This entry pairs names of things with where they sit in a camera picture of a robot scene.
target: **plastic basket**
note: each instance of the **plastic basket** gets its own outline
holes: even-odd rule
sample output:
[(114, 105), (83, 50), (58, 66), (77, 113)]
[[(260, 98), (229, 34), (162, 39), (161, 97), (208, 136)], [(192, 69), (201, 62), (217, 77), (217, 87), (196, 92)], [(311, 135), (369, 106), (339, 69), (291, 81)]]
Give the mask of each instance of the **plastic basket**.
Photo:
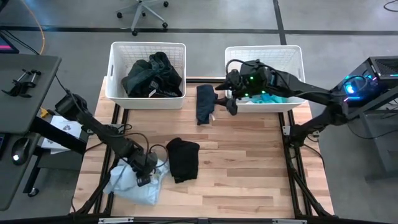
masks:
[[(121, 80), (132, 65), (140, 59), (149, 60), (149, 55), (164, 52), (181, 76), (181, 97), (176, 98), (129, 98)], [(185, 98), (186, 55), (184, 44), (160, 42), (114, 42), (109, 55), (105, 95), (125, 109), (180, 109)]]
[[(304, 67), (301, 48), (296, 45), (285, 46), (242, 46), (228, 47), (225, 50), (225, 64), (231, 59), (240, 59), (243, 61), (260, 59), (266, 65), (275, 69), (289, 72), (302, 82), (305, 82)], [(229, 70), (240, 70), (241, 64), (233, 62), (229, 65)], [(226, 92), (227, 97), (231, 97), (231, 92)], [(290, 97), (286, 103), (260, 103), (246, 104), (237, 101), (238, 113), (278, 113), (286, 112), (298, 105), (306, 102), (297, 97)]]

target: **wooden tabletop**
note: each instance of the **wooden tabletop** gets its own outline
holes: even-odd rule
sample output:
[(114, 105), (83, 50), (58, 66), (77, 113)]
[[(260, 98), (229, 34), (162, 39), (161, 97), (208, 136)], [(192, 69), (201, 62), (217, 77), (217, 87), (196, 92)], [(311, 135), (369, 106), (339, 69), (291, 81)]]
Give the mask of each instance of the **wooden tabletop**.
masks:
[[(216, 106), (213, 113), (215, 120), (211, 124), (197, 126), (196, 86), (187, 84), (182, 109), (130, 110), (127, 123), (132, 125), (132, 131), (145, 134), (150, 145), (166, 145), (177, 137), (197, 142), (200, 145), (197, 179), (175, 184), (169, 174), (162, 182), (159, 201), (154, 206), (136, 205), (115, 196), (112, 215), (293, 218), (278, 115), (241, 113), (231, 116), (224, 107)], [(104, 88), (105, 83), (95, 118), (102, 123), (110, 123), (114, 103), (105, 98)], [(298, 124), (311, 119), (308, 103), (295, 108), (294, 116)], [(144, 145), (139, 136), (133, 139)], [(98, 142), (98, 138), (93, 136), (87, 147)], [(306, 143), (318, 150), (317, 143)], [(96, 147), (84, 156), (73, 199), (76, 208), (84, 204), (98, 185), (105, 148)], [(305, 147), (301, 152), (308, 188), (325, 210), (333, 213), (322, 160)], [(162, 149), (157, 149), (156, 153), (160, 159), (165, 158)], [(298, 196), (303, 210), (299, 190)]]

